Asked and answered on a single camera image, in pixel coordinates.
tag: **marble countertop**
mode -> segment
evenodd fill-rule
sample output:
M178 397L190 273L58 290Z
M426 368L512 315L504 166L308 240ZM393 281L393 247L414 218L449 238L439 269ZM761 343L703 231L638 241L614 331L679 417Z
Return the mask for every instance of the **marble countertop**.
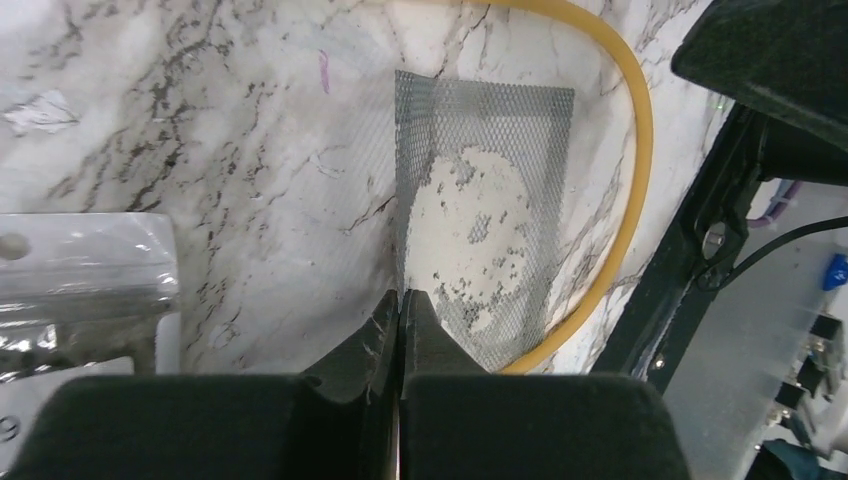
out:
M654 164L618 281L544 365L554 372L585 372L603 349L730 106L669 70L707 0L576 3L641 61ZM381 91L396 68L575 89L568 257L551 314L573 307L596 275L632 175L633 116L614 64L570 27L521 11L12 1L0 4L0 62L0 212L168 214L192 371L304 368L394 285L393 147L362 150L362 127L347 116L378 104L363 92ZM347 163L353 151L374 160Z

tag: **purple mark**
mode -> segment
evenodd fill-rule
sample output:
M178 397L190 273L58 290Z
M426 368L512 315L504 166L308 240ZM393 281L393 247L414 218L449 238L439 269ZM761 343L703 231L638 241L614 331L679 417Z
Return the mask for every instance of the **purple mark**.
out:
M318 65L321 69L321 86L324 87L324 93L330 93L330 75L327 74L327 67L330 65L330 57L324 50L318 50L321 56L318 57Z

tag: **white marble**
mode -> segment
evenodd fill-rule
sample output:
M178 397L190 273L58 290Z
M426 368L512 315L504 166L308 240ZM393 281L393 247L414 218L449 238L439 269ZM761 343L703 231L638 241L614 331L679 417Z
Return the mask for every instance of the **white marble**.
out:
M641 60L656 143L619 281L546 365L555 372L586 371L597 358L729 109L669 71L706 0L578 3ZM569 255L552 318L594 278L632 175L632 111L615 66L571 28L520 11L424 1L14 0L0 4L0 63L0 212L170 215L194 371L269 361L303 368L393 285L386 92L395 68L575 89Z

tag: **wire mesh sheet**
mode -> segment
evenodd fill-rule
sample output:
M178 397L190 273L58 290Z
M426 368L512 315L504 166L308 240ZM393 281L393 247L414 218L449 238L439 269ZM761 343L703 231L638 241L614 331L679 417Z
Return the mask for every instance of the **wire mesh sheet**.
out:
M397 270L484 368L545 335L574 91L395 73Z

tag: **torn white sticker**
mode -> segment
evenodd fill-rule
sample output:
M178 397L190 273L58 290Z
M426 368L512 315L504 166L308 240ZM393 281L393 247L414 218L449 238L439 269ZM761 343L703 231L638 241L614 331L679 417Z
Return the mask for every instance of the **torn white sticker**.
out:
M15 135L24 135L32 130L56 133L79 123L79 116L71 111L58 90L48 90L15 105L3 112L3 118L9 122Z

